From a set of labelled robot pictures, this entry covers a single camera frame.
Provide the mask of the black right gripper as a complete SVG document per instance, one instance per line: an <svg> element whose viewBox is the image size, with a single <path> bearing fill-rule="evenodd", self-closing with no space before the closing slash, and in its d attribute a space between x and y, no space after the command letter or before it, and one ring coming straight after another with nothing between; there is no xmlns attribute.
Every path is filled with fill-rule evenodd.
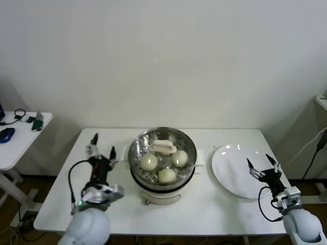
<svg viewBox="0 0 327 245"><path fill-rule="evenodd" d="M286 189L285 185L280 180L282 175L281 164L276 162L276 160L268 154L266 154L266 157L268 161L271 163L272 168L263 171L259 171L256 168L254 168L251 161L247 158L249 173L255 179L258 179L260 182L268 184L268 187L270 188L272 195L277 196L278 194L280 194Z"/></svg>

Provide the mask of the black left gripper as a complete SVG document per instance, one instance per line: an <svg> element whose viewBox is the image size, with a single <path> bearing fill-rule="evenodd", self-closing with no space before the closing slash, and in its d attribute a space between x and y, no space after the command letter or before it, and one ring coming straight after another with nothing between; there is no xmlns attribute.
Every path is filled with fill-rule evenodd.
<svg viewBox="0 0 327 245"><path fill-rule="evenodd" d="M96 133L91 139L90 143L86 146L86 156L89 158L88 162L92 166L90 183L108 186L108 172L112 171L114 166L118 163L116 158L116 150L115 147L112 146L109 159L101 156L97 146L98 138L99 135Z"/></svg>

